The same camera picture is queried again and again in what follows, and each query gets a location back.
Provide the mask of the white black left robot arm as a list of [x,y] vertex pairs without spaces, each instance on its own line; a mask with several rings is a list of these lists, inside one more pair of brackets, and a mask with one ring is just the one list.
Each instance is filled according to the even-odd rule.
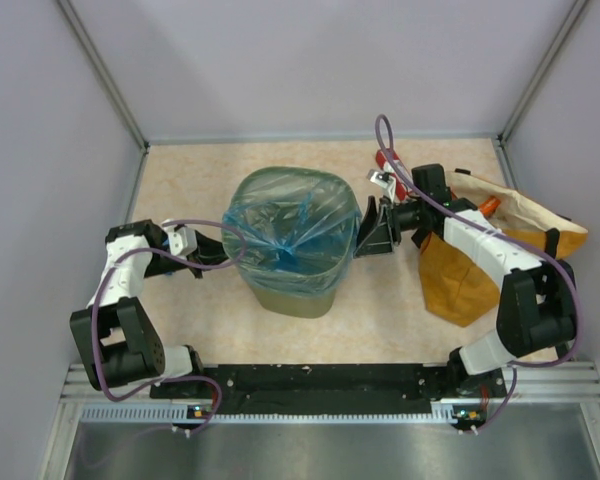
[[91,386],[108,398],[134,382],[172,381],[185,396],[206,387],[207,374],[189,345],[166,347],[141,304],[144,281],[181,270],[200,279],[205,271],[233,266],[223,244],[196,230],[210,221],[142,220],[113,227],[105,237],[106,262],[87,306],[69,324]]

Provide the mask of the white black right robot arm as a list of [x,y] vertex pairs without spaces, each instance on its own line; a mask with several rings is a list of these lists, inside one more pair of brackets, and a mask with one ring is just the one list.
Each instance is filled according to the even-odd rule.
[[390,253],[411,232],[427,310],[468,326],[490,310],[492,330],[453,350],[447,384],[467,396],[485,374],[578,333],[575,280],[565,257],[586,240],[580,226],[518,192],[439,164],[416,167],[413,188],[386,168],[369,180],[355,255]]

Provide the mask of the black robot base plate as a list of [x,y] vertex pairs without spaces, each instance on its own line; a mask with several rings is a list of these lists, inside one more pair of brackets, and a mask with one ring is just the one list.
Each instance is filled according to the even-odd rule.
[[424,364],[220,364],[204,375],[220,385],[225,415],[428,413],[444,398],[506,394],[500,370],[459,383],[445,366]]

